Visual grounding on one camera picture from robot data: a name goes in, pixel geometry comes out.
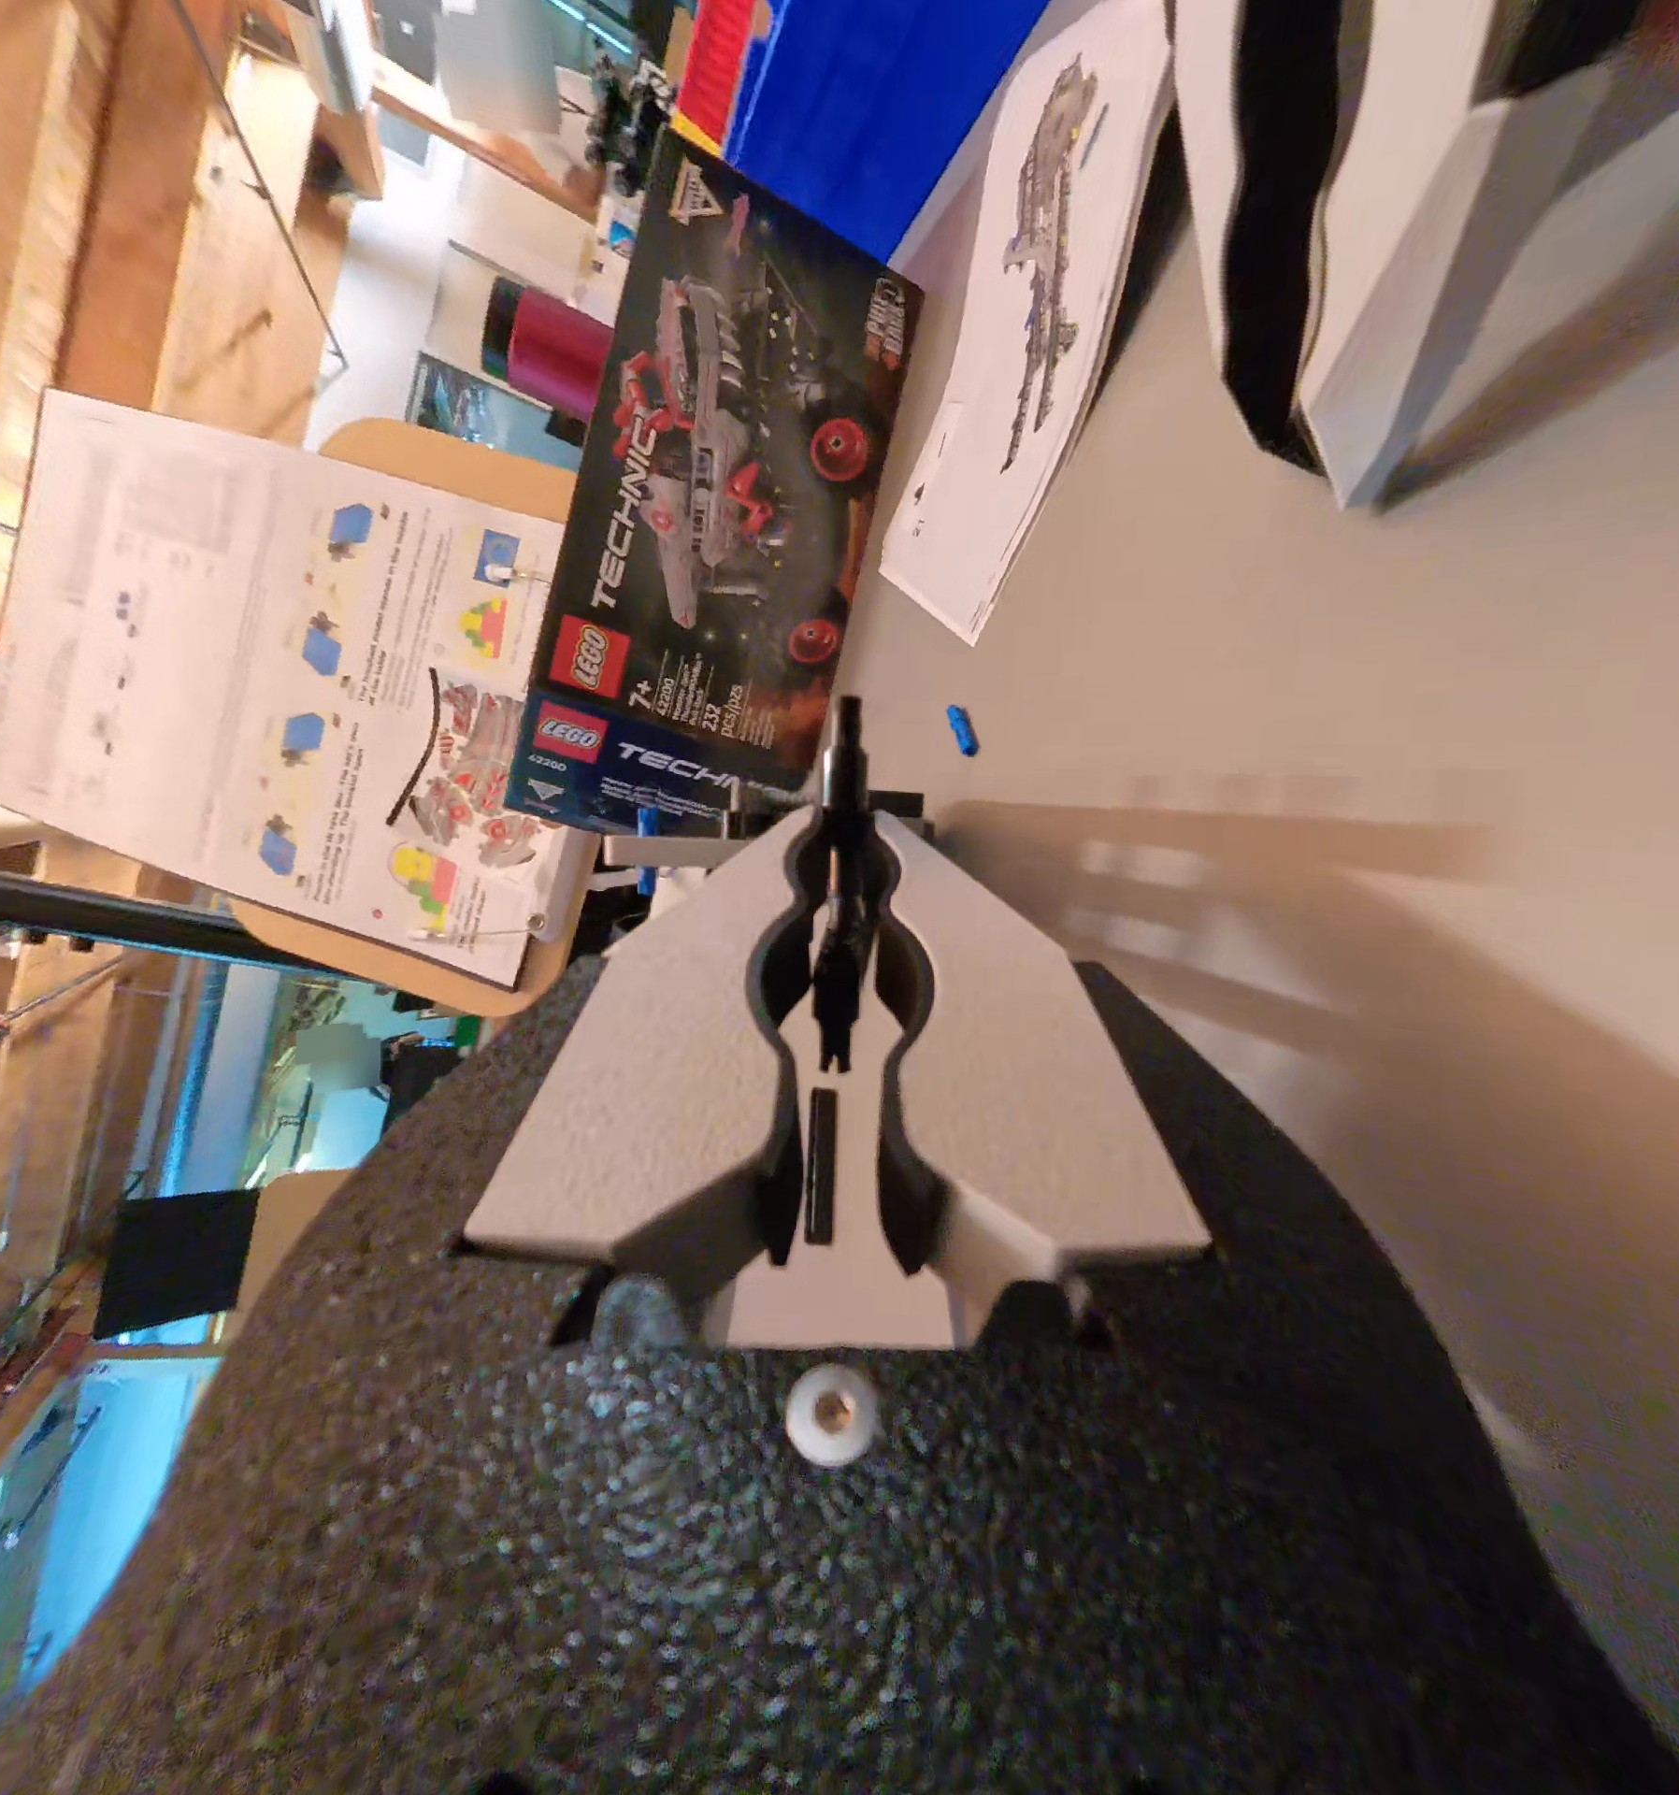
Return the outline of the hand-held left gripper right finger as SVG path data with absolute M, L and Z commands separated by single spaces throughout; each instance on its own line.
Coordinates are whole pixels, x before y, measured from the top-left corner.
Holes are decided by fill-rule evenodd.
M 1214 1238 L 1066 950 L 893 815 L 873 990 L 875 1205 L 895 1265 L 933 1275 L 960 1348 L 1016 1284 L 1189 1262 Z

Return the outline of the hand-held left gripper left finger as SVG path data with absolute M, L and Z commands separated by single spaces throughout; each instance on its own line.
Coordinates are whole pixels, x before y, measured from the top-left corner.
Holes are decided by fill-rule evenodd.
M 804 1226 L 818 822 L 794 808 L 605 957 L 463 1252 L 655 1279 L 708 1344 L 746 1340 L 743 1276 Z

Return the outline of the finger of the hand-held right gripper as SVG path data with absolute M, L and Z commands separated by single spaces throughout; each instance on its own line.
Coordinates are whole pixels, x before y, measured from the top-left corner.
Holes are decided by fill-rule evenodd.
M 1301 416 L 1393 508 L 1679 345 L 1679 41 L 1372 41 Z
M 1324 213 L 1362 105 L 1362 9 L 1178 4 L 1171 52 L 1214 369 L 1264 455 L 1320 470 L 1301 383 L 1324 316 Z

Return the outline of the grey black toy brick model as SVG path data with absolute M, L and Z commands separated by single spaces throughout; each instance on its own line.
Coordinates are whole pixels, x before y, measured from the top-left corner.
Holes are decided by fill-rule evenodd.
M 624 1110 L 712 1134 L 767 1134 L 800 1091 L 785 1021 L 811 1007 L 820 1074 L 850 1074 L 867 975 L 895 1018 L 895 1079 L 933 1014 L 933 964 L 893 912 L 895 815 L 871 803 L 863 703 L 843 699 L 815 805 L 781 815 L 629 937 L 581 1021 L 591 1082 Z

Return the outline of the grey desk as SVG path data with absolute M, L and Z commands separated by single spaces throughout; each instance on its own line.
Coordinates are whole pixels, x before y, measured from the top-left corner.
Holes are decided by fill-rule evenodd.
M 849 679 L 956 856 L 1383 1241 L 1679 1747 L 1679 345 L 1337 511 L 1171 245 L 983 642 L 871 578 Z

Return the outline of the white instruction booklet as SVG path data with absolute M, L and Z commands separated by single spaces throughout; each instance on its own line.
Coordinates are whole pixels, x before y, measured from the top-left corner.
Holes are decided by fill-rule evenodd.
M 1167 6 L 1090 4 L 992 114 L 960 338 L 881 537 L 881 574 L 966 643 L 1097 397 L 1171 104 Z

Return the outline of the blue storage bin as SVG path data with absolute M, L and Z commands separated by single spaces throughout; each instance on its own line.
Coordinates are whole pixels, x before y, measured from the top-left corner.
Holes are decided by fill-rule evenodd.
M 723 158 L 889 263 L 1045 4 L 771 4 Z

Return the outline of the red storage bin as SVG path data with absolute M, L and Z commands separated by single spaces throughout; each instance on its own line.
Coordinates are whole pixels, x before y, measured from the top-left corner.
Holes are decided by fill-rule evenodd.
M 774 31 L 774 4 L 679 4 L 668 40 L 675 86 L 672 126 L 688 142 L 719 153 L 737 114 L 754 47 Z

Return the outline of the black flat panel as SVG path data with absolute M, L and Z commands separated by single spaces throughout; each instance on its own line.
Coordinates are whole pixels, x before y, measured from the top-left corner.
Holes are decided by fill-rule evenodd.
M 128 1199 L 117 1206 L 94 1340 L 231 1312 L 242 1293 L 259 1191 Z

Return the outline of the black pole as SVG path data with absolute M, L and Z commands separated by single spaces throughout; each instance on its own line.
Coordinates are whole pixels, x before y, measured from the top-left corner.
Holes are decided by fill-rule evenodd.
M 329 964 L 258 940 L 241 919 L 214 909 L 103 895 L 5 869 L 0 869 L 0 926 L 29 940 L 58 937 L 71 944 L 115 944 L 220 964 L 343 975 Z

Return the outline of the black toy set box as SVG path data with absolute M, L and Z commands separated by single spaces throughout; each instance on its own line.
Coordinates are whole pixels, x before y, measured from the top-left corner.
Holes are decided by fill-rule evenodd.
M 504 803 L 714 826 L 806 785 L 924 293 L 668 130 L 582 438 Z

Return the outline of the maroon cylindrical container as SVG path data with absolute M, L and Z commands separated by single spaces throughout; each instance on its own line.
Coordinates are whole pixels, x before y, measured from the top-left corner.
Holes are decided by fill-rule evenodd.
M 589 423 L 610 355 L 610 325 L 555 293 L 495 277 L 479 371 L 553 413 Z

